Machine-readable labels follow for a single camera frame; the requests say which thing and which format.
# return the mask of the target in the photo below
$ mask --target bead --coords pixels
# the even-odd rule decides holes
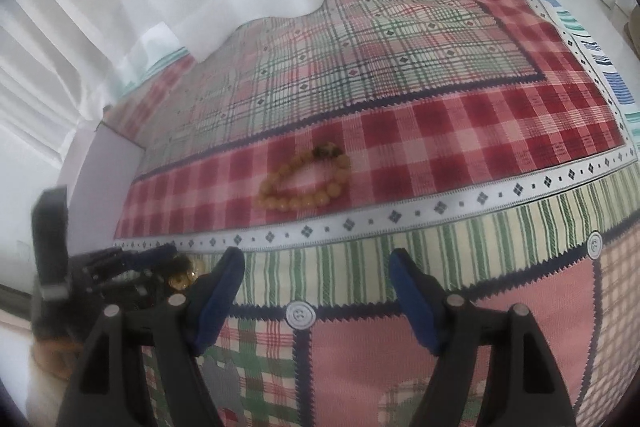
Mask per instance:
[[[278,174],[281,178],[286,178],[287,176],[289,176],[291,174],[291,167],[289,167],[289,164],[285,163],[281,165],[278,169]]]
[[[169,277],[169,280],[167,282],[169,283],[169,286],[171,286],[171,288],[178,292],[186,290],[191,285],[191,281],[189,280],[189,277],[186,273],[178,273],[176,275],[172,275],[171,277]]]
[[[346,154],[341,154],[340,156],[338,156],[335,159],[335,164],[340,169],[349,169],[349,168],[351,168],[351,160],[349,159],[349,157]]]
[[[335,200],[335,198],[342,194],[342,187],[340,187],[336,182],[331,182],[326,186],[326,193],[330,198]]]
[[[302,157],[299,154],[296,154],[295,156],[293,156],[293,158],[289,162],[289,165],[291,165],[291,169],[294,171],[297,171],[298,169],[300,169],[304,164],[305,162],[303,161]]]
[[[305,194],[302,196],[302,208],[305,210],[310,210],[316,207],[316,200],[314,199],[313,194]]]
[[[334,172],[334,180],[336,180],[339,184],[345,184],[349,181],[349,176],[351,173],[347,169],[336,169]]]
[[[287,198],[280,198],[278,200],[278,210],[281,212],[289,211],[289,200],[287,200]]]
[[[294,196],[289,200],[289,208],[294,212],[297,212],[302,208],[302,200],[299,197]]]
[[[272,172],[267,176],[267,181],[271,185],[276,185],[280,181],[280,175],[277,172]]]
[[[338,146],[335,143],[327,142],[324,147],[325,147],[326,151],[328,152],[328,156],[329,157],[335,158],[335,157],[339,156],[340,149],[338,149]]]
[[[273,188],[273,185],[271,185],[270,182],[265,180],[260,184],[260,191],[259,192],[263,196],[268,196],[269,194],[271,194],[271,189],[272,188]]]
[[[300,153],[300,158],[304,163],[311,163],[314,160],[314,153],[311,150],[306,150]]]
[[[268,209],[268,210],[275,210],[278,207],[278,200],[276,198],[274,198],[273,196],[270,196],[269,198],[266,199],[266,201],[264,202],[264,206]]]
[[[314,201],[317,206],[327,206],[331,200],[324,190],[318,190],[318,192],[314,194]]]

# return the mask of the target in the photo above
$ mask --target screw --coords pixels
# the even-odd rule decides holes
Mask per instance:
[[[529,308],[522,303],[517,303],[513,305],[513,312],[520,317],[526,317],[529,315]]]
[[[120,308],[116,304],[109,304],[104,309],[104,315],[109,318],[115,317],[118,313],[120,313]]]
[[[185,297],[181,293],[174,293],[173,295],[171,295],[171,297],[169,297],[169,304],[171,304],[171,306],[181,306],[186,302],[186,300],[187,297]]]
[[[465,298],[457,293],[452,293],[447,297],[447,304],[454,308],[460,308],[465,303]]]

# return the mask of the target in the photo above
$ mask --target white button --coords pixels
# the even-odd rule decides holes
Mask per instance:
[[[598,230],[594,230],[589,234],[589,238],[587,239],[587,254],[594,261],[600,257],[600,252],[602,251],[602,236]]]
[[[287,323],[295,330],[308,330],[316,321],[316,311],[303,301],[293,301],[285,311]]]

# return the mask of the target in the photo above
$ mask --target green striped fabric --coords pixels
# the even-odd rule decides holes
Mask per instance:
[[[564,24],[564,26],[566,28],[569,28],[570,30],[576,31],[576,32],[585,31],[585,29],[575,19],[575,17],[573,15],[571,15],[569,12],[567,12],[566,10],[556,10],[556,13],[560,17],[560,20],[562,21],[562,24]]]
[[[640,122],[640,112],[628,112],[625,116],[628,123]]]
[[[237,302],[284,306],[375,303],[395,299],[389,253],[406,248],[446,289],[525,269],[609,230],[640,208],[635,163],[588,185],[493,214],[346,243],[246,253]],[[207,269],[219,256],[197,256]]]

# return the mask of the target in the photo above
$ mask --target bed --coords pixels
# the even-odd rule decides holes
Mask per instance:
[[[172,242],[245,279],[199,360],[227,426],[406,425],[434,358],[388,279],[393,248],[485,307],[525,303],[577,423],[599,425],[640,365],[640,112],[557,0],[325,0],[178,58],[105,122],[145,148],[115,244]],[[264,210],[260,183],[333,142],[340,197]],[[331,174],[304,169],[288,197]],[[308,312],[296,324],[287,310]],[[153,351],[147,380],[171,425]],[[479,353],[463,425],[488,366]]]

